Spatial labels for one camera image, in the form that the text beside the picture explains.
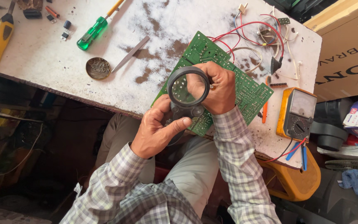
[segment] small circuit board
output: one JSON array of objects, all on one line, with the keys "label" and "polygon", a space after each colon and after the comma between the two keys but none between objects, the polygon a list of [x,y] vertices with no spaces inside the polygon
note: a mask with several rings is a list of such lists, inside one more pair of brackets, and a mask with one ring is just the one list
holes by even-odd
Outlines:
[{"label": "small circuit board", "polygon": [[[207,61],[213,61],[222,68],[233,71],[236,74],[236,104],[247,125],[249,125],[271,97],[273,90],[264,83],[256,83],[229,60],[230,55],[198,31],[172,70],[172,73],[178,68]],[[167,93],[167,82],[165,82],[156,99]],[[211,113],[205,110],[202,116],[193,118],[193,123],[188,129],[197,135],[204,136],[213,123]]]}]

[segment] white table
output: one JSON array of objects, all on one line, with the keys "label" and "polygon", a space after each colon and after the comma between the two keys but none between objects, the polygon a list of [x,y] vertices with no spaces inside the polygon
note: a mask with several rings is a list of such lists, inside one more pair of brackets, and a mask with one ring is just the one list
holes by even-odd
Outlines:
[{"label": "white table", "polygon": [[[9,6],[10,0],[0,0],[0,5]],[[120,10],[108,19],[109,26],[101,37],[87,50],[82,51],[76,41],[90,28],[99,16],[104,16],[112,7],[112,0],[54,0],[51,5],[61,18],[51,24],[44,15],[43,19],[26,19],[18,7],[13,11],[15,29],[0,63],[2,76],[37,86],[88,104],[109,108],[137,118],[142,117],[161,89],[181,54],[194,34],[199,30],[208,36],[217,36],[233,28],[233,15],[241,1],[235,0],[126,0]],[[248,2],[243,22],[259,21],[269,14],[272,7],[262,0]],[[7,10],[0,10],[0,18]],[[277,18],[287,17],[275,10]],[[63,23],[72,22],[70,36],[66,42],[60,39]],[[302,61],[300,87],[313,92],[317,64],[321,49],[321,37],[293,19],[289,25],[299,33],[290,48],[295,60]],[[244,29],[245,34],[257,38],[257,25],[251,24]],[[116,73],[102,81],[92,80],[85,71],[85,63],[93,57],[105,58],[112,67],[117,65],[144,36],[150,40],[137,58],[132,57]],[[295,33],[290,32],[289,39]],[[223,38],[229,46],[234,46],[236,35]],[[258,83],[265,81],[270,74],[272,47],[253,47],[263,55],[261,69],[250,76]],[[241,40],[238,46],[247,46]],[[244,59],[251,61],[259,58],[251,51],[235,52],[236,60],[245,65]],[[295,68],[289,62],[290,56],[285,47],[284,60],[279,74],[294,76]],[[288,83],[296,86],[296,81],[280,77],[272,78],[273,83]],[[275,158],[289,144],[288,139],[276,135],[276,125],[283,89],[274,89],[269,100],[268,117],[265,124],[256,117],[249,128],[255,140],[259,155]],[[290,161],[278,160],[286,166],[300,168],[300,150]]]}]

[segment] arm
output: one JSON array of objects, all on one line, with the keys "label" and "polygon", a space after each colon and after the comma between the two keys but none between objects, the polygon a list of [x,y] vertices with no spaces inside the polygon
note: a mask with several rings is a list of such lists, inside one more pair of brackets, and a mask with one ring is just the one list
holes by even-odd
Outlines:
[{"label": "arm", "polygon": [[254,143],[244,118],[235,106],[213,115],[218,160],[223,179],[229,184],[232,205],[228,212],[236,223],[280,223],[270,201],[262,168],[254,156]]},{"label": "arm", "polygon": [[110,163],[93,172],[89,188],[74,201],[60,223],[106,223],[113,219],[146,161],[125,145]]}]

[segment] lens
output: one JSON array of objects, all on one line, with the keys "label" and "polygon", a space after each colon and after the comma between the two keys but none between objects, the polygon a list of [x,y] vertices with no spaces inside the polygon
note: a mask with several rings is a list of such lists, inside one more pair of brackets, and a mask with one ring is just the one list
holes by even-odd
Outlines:
[{"label": "lens", "polygon": [[182,75],[172,86],[173,97],[183,104],[191,104],[197,101],[204,92],[205,80],[198,74]]}]

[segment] black magnifier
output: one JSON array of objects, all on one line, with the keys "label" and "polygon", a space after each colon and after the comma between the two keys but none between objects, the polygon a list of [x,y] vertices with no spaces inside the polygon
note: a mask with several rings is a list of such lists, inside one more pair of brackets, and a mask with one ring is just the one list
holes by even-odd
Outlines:
[{"label": "black magnifier", "polygon": [[[177,69],[168,79],[167,92],[171,99],[172,120],[199,117],[204,113],[201,102],[209,93],[210,83],[206,74],[194,66]],[[168,145],[175,144],[185,131],[175,135]]]}]

